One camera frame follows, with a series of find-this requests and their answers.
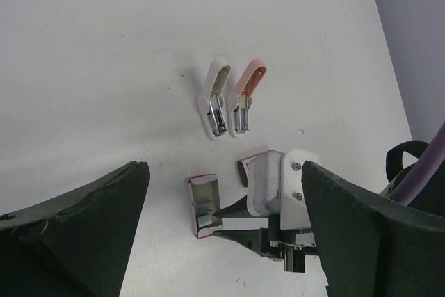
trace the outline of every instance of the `screw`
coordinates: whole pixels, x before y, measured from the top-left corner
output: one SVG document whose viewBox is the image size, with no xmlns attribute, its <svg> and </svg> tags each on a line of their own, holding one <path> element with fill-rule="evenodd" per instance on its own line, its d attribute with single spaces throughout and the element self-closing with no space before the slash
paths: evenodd
<svg viewBox="0 0 445 297">
<path fill-rule="evenodd" d="M 294 170 L 301 170 L 301 163 L 294 163 L 292 167 Z"/>
<path fill-rule="evenodd" d="M 302 193 L 295 193 L 295 194 L 293 194 L 293 196 L 294 196 L 294 198 L 296 198 L 299 201 L 302 201 L 302 199 L 303 199 Z"/>
</svg>

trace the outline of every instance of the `table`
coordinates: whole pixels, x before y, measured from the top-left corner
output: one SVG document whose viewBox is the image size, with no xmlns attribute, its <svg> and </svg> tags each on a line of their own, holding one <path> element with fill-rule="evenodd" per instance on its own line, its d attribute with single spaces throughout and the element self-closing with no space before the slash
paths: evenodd
<svg viewBox="0 0 445 297">
<path fill-rule="evenodd" d="M 411 138 L 374 0 L 3 0 L 0 214 L 82 186 L 132 160 L 152 179 L 122 296 L 325 296 L 306 274 L 191 229 L 185 179 L 292 147 L 373 191 L 385 154 Z M 207 139 L 195 97 L 210 62 L 262 58 L 248 138 Z M 264 226 L 225 220 L 226 228 Z"/>
</svg>

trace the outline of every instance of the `purple cable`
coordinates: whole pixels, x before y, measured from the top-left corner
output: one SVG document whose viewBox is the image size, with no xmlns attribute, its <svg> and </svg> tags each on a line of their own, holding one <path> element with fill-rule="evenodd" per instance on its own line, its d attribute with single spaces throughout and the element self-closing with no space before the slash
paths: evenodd
<svg viewBox="0 0 445 297">
<path fill-rule="evenodd" d="M 445 122 L 431 144 L 401 183 L 389 194 L 393 201 L 408 205 L 420 194 L 445 160 Z"/>
</svg>

